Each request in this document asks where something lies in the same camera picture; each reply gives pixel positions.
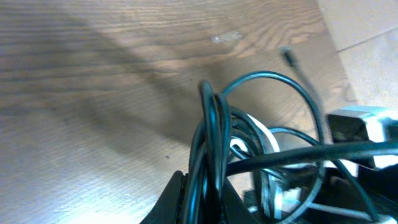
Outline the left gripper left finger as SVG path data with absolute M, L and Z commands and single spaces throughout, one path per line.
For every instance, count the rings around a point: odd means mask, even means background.
M 158 201 L 140 224 L 176 224 L 184 198 L 185 176 L 175 171 Z

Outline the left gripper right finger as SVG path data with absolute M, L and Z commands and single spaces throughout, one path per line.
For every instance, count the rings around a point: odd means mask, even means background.
M 244 206 L 231 182 L 226 179 L 223 186 L 223 207 L 227 224 L 261 224 Z

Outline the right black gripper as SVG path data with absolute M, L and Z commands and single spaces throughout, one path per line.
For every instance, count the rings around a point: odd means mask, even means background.
M 380 223 L 397 221 L 397 166 L 360 168 L 355 178 L 376 209 Z M 292 223 L 372 223 L 363 198 L 336 169 L 327 168 L 323 185 L 308 209 Z

